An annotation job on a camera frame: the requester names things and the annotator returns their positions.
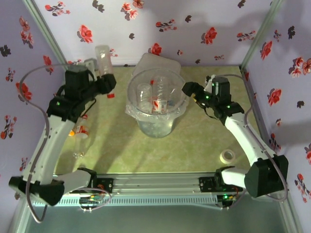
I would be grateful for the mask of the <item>aluminium left corner post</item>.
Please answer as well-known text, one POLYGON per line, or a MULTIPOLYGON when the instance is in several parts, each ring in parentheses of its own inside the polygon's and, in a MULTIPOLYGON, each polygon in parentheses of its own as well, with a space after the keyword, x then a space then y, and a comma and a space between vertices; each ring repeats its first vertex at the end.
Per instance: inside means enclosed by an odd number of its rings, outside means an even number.
POLYGON ((52 75, 56 70, 54 64, 57 62, 64 62, 65 57, 35 3, 35 0, 22 1, 30 13, 28 18, 19 18, 22 27, 20 33, 22 42, 34 53, 37 64, 44 65, 46 72, 52 75))

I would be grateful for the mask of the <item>black mount plate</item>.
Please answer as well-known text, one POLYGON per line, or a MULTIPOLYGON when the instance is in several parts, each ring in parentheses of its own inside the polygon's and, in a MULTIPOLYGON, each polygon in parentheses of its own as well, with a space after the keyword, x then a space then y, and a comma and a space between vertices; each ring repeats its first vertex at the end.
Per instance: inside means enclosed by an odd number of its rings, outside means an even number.
POLYGON ((215 177, 200 177, 199 188, 201 192, 242 192, 243 188, 224 184, 217 181, 215 177))
POLYGON ((114 187, 114 179, 113 178, 98 178, 94 183, 95 187, 101 188, 106 192, 112 194, 114 187))

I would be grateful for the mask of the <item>white tape roll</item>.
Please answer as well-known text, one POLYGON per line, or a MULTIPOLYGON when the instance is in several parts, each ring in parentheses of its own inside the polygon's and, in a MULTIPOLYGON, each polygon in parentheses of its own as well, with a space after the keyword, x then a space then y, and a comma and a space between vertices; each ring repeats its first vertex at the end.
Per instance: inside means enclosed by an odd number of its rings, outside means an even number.
POLYGON ((220 161, 226 165, 232 164, 236 160, 236 154, 232 150, 224 150, 220 154, 220 161))

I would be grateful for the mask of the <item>aluminium right corner post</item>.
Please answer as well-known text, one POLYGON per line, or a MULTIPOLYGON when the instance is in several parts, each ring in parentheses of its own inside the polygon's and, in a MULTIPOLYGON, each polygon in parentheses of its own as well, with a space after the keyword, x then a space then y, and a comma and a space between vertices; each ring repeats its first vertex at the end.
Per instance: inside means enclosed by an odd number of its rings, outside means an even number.
POLYGON ((251 61, 257 47, 262 42, 262 40, 265 38, 269 28, 274 22, 274 19, 276 15, 279 12, 280 7, 282 6, 283 2, 285 0, 272 0, 272 3, 270 5, 269 11, 266 14, 264 21, 262 22, 259 30, 257 31, 257 34, 249 48, 249 50, 246 53, 246 56, 244 57, 242 64, 240 65, 240 71, 243 71, 248 63, 251 61))

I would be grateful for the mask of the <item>black right mount plate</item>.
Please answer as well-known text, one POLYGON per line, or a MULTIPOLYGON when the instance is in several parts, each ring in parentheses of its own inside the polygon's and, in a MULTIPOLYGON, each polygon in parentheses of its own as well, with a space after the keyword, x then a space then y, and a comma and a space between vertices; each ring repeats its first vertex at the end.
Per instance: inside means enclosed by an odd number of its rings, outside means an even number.
POLYGON ((199 188, 201 192, 242 192, 243 188, 224 184, 217 181, 215 177, 200 177, 199 188))

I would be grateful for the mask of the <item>black left mount plate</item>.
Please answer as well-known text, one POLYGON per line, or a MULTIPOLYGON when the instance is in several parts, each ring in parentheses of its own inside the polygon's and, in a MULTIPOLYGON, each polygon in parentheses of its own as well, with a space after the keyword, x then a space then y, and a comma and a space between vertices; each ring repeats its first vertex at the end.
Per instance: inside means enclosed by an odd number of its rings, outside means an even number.
POLYGON ((112 194, 114 187, 114 179, 113 178, 98 178, 94 183, 95 187, 101 188, 106 192, 112 194))

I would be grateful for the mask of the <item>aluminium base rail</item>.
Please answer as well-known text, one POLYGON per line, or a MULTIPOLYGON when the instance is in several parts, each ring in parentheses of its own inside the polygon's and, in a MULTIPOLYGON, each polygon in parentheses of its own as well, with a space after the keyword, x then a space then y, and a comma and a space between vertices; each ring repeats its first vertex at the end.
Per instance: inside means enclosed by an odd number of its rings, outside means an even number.
POLYGON ((61 176, 53 176, 52 183, 60 182, 65 186, 65 193, 76 192, 78 188, 96 188, 98 178, 113 178, 112 195, 188 195, 202 193, 199 188, 200 177, 215 177, 224 184, 234 185, 246 190, 243 170, 230 167, 220 172, 207 173, 141 173, 141 174, 105 174, 90 175, 86 171, 77 170, 61 176))

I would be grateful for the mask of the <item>red label plastic bottle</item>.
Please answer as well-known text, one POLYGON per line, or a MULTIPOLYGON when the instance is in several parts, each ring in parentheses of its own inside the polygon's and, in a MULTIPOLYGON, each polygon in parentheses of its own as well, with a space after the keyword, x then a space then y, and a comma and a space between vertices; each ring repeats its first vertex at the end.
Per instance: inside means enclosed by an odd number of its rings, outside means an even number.
MULTIPOLYGON (((99 86, 99 78, 105 74, 113 74, 113 67, 110 58, 110 48, 108 45, 99 45, 95 47, 97 57, 99 76, 97 77, 97 85, 99 86)), ((109 99, 115 97, 115 93, 106 94, 109 99)))
POLYGON ((152 84, 153 111, 166 113, 169 100, 169 79, 164 76, 155 76, 152 84))
POLYGON ((86 139, 89 135, 88 115, 83 115, 76 127, 75 144, 73 149, 74 158, 82 158, 85 155, 86 139))

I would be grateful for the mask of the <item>aluminium corner post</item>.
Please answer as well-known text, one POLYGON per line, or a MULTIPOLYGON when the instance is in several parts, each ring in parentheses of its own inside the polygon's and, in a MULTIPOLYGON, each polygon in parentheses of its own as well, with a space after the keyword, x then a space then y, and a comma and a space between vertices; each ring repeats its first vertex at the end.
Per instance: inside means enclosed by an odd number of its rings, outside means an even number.
POLYGON ((54 64, 57 62, 64 62, 65 57, 35 3, 35 0, 22 1, 30 13, 28 18, 19 18, 22 27, 20 33, 22 42, 34 53, 37 64, 44 65, 46 72, 52 75, 56 70, 54 64))
POLYGON ((244 57, 242 64, 240 65, 240 71, 243 71, 248 63, 251 61, 257 47, 262 42, 262 40, 265 38, 269 28, 274 22, 274 19, 276 15, 279 12, 280 7, 282 6, 283 2, 285 0, 272 0, 272 3, 270 5, 269 11, 266 14, 264 21, 262 22, 259 30, 257 31, 257 34, 249 48, 249 50, 246 53, 246 56, 244 57))

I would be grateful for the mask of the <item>clear unlabelled plastic bottle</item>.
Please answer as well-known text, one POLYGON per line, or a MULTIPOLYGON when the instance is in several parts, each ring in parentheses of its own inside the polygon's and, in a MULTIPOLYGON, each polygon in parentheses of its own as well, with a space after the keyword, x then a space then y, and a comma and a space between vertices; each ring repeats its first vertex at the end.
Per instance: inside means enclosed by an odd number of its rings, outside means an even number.
POLYGON ((137 86, 137 105, 138 108, 145 112, 152 112, 152 87, 147 83, 141 83, 137 86))

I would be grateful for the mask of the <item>left green controller board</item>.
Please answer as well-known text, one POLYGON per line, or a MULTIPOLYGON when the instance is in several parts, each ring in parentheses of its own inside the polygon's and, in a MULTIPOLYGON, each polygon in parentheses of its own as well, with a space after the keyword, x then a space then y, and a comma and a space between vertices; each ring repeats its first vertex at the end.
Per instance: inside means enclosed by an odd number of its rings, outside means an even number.
POLYGON ((103 201, 103 197, 102 196, 88 196, 88 197, 81 197, 79 199, 79 204, 80 205, 97 205, 100 204, 103 201))

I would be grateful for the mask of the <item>white medicine bag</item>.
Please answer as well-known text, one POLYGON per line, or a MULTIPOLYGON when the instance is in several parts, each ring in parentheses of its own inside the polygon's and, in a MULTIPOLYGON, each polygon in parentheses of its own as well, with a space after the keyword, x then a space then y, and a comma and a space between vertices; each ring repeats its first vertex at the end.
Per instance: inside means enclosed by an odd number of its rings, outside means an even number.
POLYGON ((163 68, 180 74, 181 65, 175 60, 164 58, 161 56, 154 55, 152 53, 145 53, 142 55, 141 59, 135 66, 132 76, 139 74, 145 70, 153 68, 163 68))

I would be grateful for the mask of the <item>aluminium right side rail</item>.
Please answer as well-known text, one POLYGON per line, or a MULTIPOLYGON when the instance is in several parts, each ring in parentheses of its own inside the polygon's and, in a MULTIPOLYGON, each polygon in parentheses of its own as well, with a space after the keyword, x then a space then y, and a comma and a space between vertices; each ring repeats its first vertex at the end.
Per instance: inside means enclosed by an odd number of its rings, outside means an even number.
POLYGON ((242 121, 236 127, 237 132, 234 133, 234 136, 245 152, 251 166, 254 166, 258 159, 262 159, 266 162, 268 161, 271 163, 271 171, 275 172, 276 178, 281 181, 286 181, 286 175, 282 175, 281 170, 278 167, 279 162, 277 160, 280 157, 277 156, 276 152, 272 149, 272 146, 269 143, 259 105, 255 98, 255 92, 250 82, 246 80, 246 71, 241 71, 241 74, 251 106, 246 113, 241 116, 242 121), (251 111, 253 112, 256 120, 256 127, 258 131, 255 131, 254 127, 249 123, 248 114, 251 111))

